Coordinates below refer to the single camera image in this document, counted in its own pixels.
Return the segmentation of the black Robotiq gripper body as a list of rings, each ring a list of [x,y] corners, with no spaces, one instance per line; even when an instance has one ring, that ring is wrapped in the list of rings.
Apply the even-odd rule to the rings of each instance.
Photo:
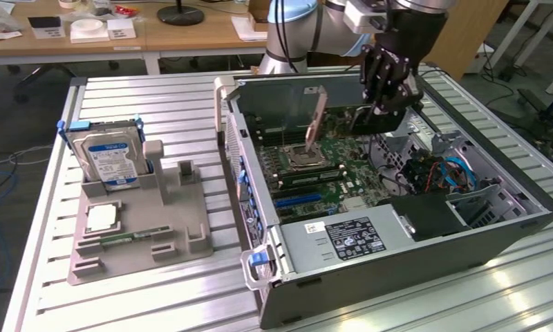
[[[417,68],[446,23],[446,12],[425,13],[411,9],[391,9],[385,18],[373,18],[375,49],[391,60]]]

